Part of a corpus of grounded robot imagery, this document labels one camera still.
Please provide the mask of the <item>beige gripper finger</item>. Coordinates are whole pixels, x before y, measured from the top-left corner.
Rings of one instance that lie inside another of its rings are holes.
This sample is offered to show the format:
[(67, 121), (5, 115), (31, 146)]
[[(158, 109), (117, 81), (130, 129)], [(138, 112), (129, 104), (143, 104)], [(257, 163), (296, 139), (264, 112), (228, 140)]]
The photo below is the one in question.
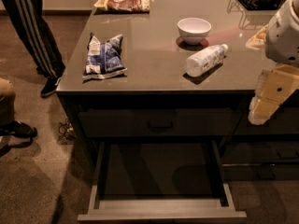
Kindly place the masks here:
[(260, 74), (255, 95), (262, 100), (282, 105), (299, 89), (299, 68), (288, 64), (278, 64), (271, 71)]
[(249, 122), (253, 125), (264, 125), (278, 108), (277, 103), (254, 96), (249, 105)]

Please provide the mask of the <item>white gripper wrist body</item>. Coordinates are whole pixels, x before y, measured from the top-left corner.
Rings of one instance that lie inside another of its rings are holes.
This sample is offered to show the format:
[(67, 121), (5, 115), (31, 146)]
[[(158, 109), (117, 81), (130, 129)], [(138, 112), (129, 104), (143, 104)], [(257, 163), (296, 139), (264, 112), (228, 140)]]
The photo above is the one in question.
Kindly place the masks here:
[(299, 65), (299, 0), (286, 0), (269, 21), (265, 55), (276, 63)]

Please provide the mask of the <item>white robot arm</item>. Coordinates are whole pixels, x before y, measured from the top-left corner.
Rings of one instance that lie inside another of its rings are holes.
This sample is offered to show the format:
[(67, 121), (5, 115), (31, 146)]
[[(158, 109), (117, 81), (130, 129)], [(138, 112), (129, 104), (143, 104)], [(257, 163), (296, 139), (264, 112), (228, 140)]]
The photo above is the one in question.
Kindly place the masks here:
[(249, 105), (249, 122), (265, 124), (299, 85), (299, 0), (286, 0), (276, 14), (246, 43), (249, 49), (264, 48), (276, 63), (258, 77)]

